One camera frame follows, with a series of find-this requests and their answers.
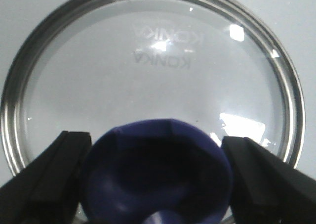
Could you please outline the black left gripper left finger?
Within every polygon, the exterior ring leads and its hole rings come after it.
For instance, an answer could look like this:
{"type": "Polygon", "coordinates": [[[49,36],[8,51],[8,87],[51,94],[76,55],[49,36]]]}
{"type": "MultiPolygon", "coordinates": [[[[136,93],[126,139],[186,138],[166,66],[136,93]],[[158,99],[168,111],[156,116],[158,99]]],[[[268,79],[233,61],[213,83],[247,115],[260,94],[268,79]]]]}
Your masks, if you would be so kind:
{"type": "Polygon", "coordinates": [[[79,204],[79,174],[91,148],[87,132],[63,131],[0,188],[2,224],[70,224],[79,204]]]}

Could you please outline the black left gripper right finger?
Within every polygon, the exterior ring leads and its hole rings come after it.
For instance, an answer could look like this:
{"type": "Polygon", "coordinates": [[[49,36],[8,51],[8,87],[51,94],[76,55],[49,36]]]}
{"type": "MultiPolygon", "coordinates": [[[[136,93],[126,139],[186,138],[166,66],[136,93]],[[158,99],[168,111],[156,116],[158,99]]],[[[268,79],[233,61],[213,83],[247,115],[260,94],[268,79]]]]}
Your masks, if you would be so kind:
{"type": "Polygon", "coordinates": [[[234,175],[231,210],[237,224],[314,224],[316,181],[247,137],[226,136],[234,175]]]}

